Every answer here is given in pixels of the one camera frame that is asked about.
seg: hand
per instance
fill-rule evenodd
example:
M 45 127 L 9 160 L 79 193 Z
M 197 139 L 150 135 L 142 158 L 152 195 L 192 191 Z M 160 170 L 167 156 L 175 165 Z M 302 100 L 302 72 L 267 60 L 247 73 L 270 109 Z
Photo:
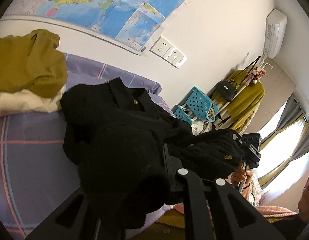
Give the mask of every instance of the hand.
M 250 169 L 244 170 L 243 169 L 243 163 L 241 162 L 239 164 L 239 167 L 234 171 L 231 175 L 231 183 L 234 184 L 236 182 L 241 182 L 245 179 L 245 176 L 247 176 L 247 180 L 245 182 L 245 185 L 249 185 L 252 179 L 253 172 Z

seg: bracelet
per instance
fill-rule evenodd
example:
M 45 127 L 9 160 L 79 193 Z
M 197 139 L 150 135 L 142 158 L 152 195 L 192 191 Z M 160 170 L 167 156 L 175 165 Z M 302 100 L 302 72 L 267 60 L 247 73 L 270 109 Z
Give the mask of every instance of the bracelet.
M 248 185 L 248 186 L 246 186 L 246 187 L 245 187 L 245 188 L 243 188 L 243 189 L 246 189 L 246 188 L 250 187 L 250 185 L 251 185 L 251 183 L 249 183 L 249 185 Z

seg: air conditioner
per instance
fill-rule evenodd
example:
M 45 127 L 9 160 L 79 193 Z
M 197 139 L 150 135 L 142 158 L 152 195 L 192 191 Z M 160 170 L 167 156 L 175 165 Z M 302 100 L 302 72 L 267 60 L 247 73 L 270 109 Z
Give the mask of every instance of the air conditioner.
M 267 17 L 263 58 L 274 58 L 280 51 L 288 18 L 274 9 Z

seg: purple bed sheet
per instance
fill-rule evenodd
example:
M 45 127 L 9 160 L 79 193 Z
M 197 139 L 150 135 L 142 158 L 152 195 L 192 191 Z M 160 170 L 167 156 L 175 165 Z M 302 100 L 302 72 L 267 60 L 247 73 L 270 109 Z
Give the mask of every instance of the purple bed sheet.
M 154 103 L 173 115 L 157 95 L 157 82 L 75 55 L 65 57 L 66 90 L 120 77 L 127 87 L 145 88 Z M 76 166 L 63 152 L 65 127 L 62 111 L 0 118 L 0 220 L 15 240 L 24 239 L 80 185 Z

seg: teal basket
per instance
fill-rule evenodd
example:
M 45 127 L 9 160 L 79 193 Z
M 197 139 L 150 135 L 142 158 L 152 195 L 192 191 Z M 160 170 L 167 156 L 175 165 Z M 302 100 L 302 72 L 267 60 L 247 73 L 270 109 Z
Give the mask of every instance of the teal basket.
M 177 110 L 174 112 L 174 115 L 176 116 L 177 119 L 185 121 L 190 125 L 193 124 L 190 117 L 185 113 L 185 111 L 180 106 L 178 106 Z
M 192 89 L 192 94 L 185 103 L 199 119 L 210 122 L 214 122 L 216 120 L 216 114 L 219 111 L 218 107 L 197 87 Z M 209 110 L 211 108 L 216 113 L 213 119 L 208 117 Z

